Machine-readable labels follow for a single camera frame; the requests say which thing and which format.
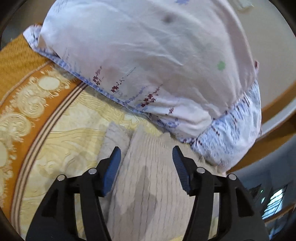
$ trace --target green dot print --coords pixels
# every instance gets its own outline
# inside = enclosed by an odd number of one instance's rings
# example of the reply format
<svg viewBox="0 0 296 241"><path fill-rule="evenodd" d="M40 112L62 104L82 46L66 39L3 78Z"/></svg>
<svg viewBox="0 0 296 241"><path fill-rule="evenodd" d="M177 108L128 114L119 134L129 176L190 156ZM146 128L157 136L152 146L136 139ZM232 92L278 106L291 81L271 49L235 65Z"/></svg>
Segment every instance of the green dot print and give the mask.
<svg viewBox="0 0 296 241"><path fill-rule="evenodd" d="M225 69L225 63L223 61L220 61L217 65L217 67L220 71L222 71L223 69Z"/></svg>

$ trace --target orange border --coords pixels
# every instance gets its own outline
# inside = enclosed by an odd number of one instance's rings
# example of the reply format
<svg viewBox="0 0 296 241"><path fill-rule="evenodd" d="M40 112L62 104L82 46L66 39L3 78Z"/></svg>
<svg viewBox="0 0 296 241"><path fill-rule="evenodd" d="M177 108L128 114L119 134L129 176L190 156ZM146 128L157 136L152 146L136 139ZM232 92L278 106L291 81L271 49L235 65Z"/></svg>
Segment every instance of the orange border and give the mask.
<svg viewBox="0 0 296 241"><path fill-rule="evenodd" d="M48 65L42 67L41 69L37 70L31 75L28 75L20 85L14 86L14 89L11 93L3 100L3 104L0 106L0 111L2 112L5 110L6 106L10 105L10 101L14 98L14 95L17 93L19 88L26 86L29 82L30 77L40 78L44 75L40 72L45 72L46 70L51 70L52 66L55 65L53 62L49 63ZM80 80L76 79L76 81L72 81L69 84L69 89L63 89L59 92L58 96L54 98L46 98L46 104L44 113L38 118L26 118L34 123L34 126L31 127L30 133L23 137L23 142L13 141L14 148L17 150L15 152L16 159L13 160L11 163L11 170L13 171L13 177L9 178L5 181L6 183L6 197L4 198L4 206L2 208L4 214L8 219L10 219L10 212L11 212L11 205L12 199L14 195L16 181L19 175L19 171L22 167L23 161L27 155L28 150L30 149L31 144L35 140L36 136L39 134L40 130L42 129L43 125L49 119L51 114L56 110L56 108L62 103L62 101L81 83ZM23 115L18 108L14 109L14 112L20 113Z"/></svg>
<svg viewBox="0 0 296 241"><path fill-rule="evenodd" d="M15 228L15 230L20 233L20 220L19 220L19 212L21 208L21 201L23 198L23 193L25 191L26 183L30 171L34 165L35 159L39 154L40 149L43 146L45 139L47 138L49 132L54 127L58 119L64 113L64 111L68 108L68 106L73 102L73 100L84 90L87 84L81 82L80 85L75 87L73 91L63 100L63 102L56 108L56 110L51 114L49 119L43 125L42 129L36 136L33 141L30 149L28 150L26 157L22 163L22 167L20 169L19 175L17 176L17 182L14 189L14 196L12 201L11 208L11 224Z"/></svg>

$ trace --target ornate pattern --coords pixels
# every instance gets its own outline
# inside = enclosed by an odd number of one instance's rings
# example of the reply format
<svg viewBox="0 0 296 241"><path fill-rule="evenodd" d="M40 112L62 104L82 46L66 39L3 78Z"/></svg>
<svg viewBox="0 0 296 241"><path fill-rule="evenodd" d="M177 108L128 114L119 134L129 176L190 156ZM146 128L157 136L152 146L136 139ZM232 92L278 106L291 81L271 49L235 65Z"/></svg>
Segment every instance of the ornate pattern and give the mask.
<svg viewBox="0 0 296 241"><path fill-rule="evenodd" d="M132 130L141 124L147 133L162 134L144 116L135 115L93 88L86 87L58 119L30 171L20 212L22 237L25 237L44 194L60 173L68 177L81 175L97 165L97 155L112 121ZM82 223L79 223L79 233L81 230Z"/></svg>
<svg viewBox="0 0 296 241"><path fill-rule="evenodd" d="M6 197L6 181L13 177L12 162L17 158L15 143L22 143L48 106L46 100L59 96L76 78L54 65L51 70L40 71L41 78L30 77L19 87L9 105L0 114L0 206Z"/></svg>

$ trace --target bed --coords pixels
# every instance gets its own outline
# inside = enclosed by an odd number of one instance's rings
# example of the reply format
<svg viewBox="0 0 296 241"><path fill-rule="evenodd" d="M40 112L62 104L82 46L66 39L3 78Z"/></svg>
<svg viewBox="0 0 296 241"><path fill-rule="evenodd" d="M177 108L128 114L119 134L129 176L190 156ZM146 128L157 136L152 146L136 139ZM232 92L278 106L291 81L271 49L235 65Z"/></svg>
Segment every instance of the bed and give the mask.
<svg viewBox="0 0 296 241"><path fill-rule="evenodd" d="M96 165L111 121L162 133L33 52L22 35L0 52L0 73L0 206L22 237L58 174Z"/></svg>

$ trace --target blue gripper pad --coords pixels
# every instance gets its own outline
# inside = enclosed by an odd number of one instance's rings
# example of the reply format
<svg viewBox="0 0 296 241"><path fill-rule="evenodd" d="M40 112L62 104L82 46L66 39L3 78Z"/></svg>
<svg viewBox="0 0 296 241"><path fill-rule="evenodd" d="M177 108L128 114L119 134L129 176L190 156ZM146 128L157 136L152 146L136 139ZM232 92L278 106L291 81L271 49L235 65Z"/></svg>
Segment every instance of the blue gripper pad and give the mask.
<svg viewBox="0 0 296 241"><path fill-rule="evenodd" d="M114 179L117 174L117 170L121 160L121 151L119 147L115 147L110 157L110 164L104 174L103 177L103 190L102 193L105 196L108 192L110 192Z"/></svg>
<svg viewBox="0 0 296 241"><path fill-rule="evenodd" d="M174 161L175 167L177 169L177 173L178 173L182 188L184 191L189 193L189 191L191 190L190 182L189 182L189 175L188 175L187 170L183 164L183 161L182 161L183 158L184 158L184 156L183 156L180 148L178 146L175 146L173 148L173 161Z"/></svg>

